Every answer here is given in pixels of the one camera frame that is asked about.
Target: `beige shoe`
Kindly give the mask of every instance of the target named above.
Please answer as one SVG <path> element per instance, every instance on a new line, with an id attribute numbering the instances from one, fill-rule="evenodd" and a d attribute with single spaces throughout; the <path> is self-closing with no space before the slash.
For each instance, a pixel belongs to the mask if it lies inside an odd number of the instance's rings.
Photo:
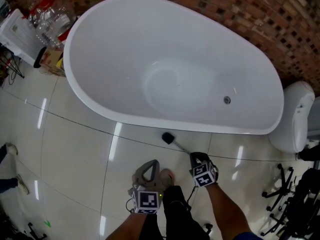
<path id="1" fill-rule="evenodd" d="M 175 185 L 175 175 L 170 169 L 163 169 L 160 171 L 160 180 L 164 187 L 164 190 Z"/>
<path id="2" fill-rule="evenodd" d="M 7 143 L 5 144 L 5 147 L 6 147 L 6 152 L 7 152 L 7 154 L 12 154 L 12 155 L 14 155 L 14 156 L 17 156 L 17 155 L 18 155 L 18 150 L 17 150 L 17 148 L 16 148 L 15 145 L 7 142 Z"/>
<path id="3" fill-rule="evenodd" d="M 18 188 L 21 189 L 26 195 L 29 195 L 29 189 L 22 180 L 21 176 L 18 174 L 15 178 L 18 180 Z"/>

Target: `black brush head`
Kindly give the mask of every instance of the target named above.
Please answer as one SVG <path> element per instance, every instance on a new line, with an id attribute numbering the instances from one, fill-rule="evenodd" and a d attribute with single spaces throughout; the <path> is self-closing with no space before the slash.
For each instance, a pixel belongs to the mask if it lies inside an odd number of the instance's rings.
<path id="1" fill-rule="evenodd" d="M 175 140 L 175 136 L 169 132 L 165 132 L 162 134 L 162 140 L 169 145 Z"/>

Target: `white bathtub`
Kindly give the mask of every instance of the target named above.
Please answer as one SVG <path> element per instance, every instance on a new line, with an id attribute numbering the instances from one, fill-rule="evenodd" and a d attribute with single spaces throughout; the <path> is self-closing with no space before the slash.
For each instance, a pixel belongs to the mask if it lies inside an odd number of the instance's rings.
<path id="1" fill-rule="evenodd" d="M 64 67 L 84 104 L 122 123 L 262 135 L 282 116 L 283 89 L 269 59 L 166 0 L 95 5 L 69 33 Z"/>

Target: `tile floor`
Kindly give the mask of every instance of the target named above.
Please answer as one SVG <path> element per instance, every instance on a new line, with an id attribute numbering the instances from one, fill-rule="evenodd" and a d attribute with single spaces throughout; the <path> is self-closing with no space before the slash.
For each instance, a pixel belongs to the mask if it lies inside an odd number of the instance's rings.
<path id="1" fill-rule="evenodd" d="M 13 85 L 7 80 L 0 90 L 0 143 L 14 143 L 19 152 L 4 159 L 0 177 L 18 173 L 30 190 L 25 195 L 11 189 L 0 200 L 21 231 L 32 222 L 50 240 L 104 240 L 129 215 L 125 203 L 131 175 L 152 159 L 172 169 L 185 197 L 190 195 L 189 158 L 161 140 L 166 129 L 101 117 L 76 97 L 66 78 L 41 74 L 25 63 L 21 71 L 25 79 L 17 76 Z M 256 234 L 274 223 L 266 211 L 273 200 L 261 193 L 279 186 L 279 161 L 294 168 L 296 183 L 313 166 L 278 151 L 266 136 L 170 132 L 189 150 L 210 155 L 220 171 L 220 186 L 242 208 Z M 213 224 L 210 236 L 220 240 L 206 190 L 198 189 L 190 204 L 193 218 L 201 225 Z M 165 235 L 163 209 L 158 225 Z"/>

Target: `bathtub drain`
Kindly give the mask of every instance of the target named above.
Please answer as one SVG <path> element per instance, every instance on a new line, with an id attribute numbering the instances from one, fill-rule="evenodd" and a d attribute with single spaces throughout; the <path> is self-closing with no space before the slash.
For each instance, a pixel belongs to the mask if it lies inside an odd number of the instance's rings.
<path id="1" fill-rule="evenodd" d="M 224 103 L 225 104 L 230 104 L 230 102 L 231 102 L 231 99 L 230 99 L 230 97 L 229 96 L 224 96 L 224 98 L 223 98 L 223 101 L 224 101 Z"/>

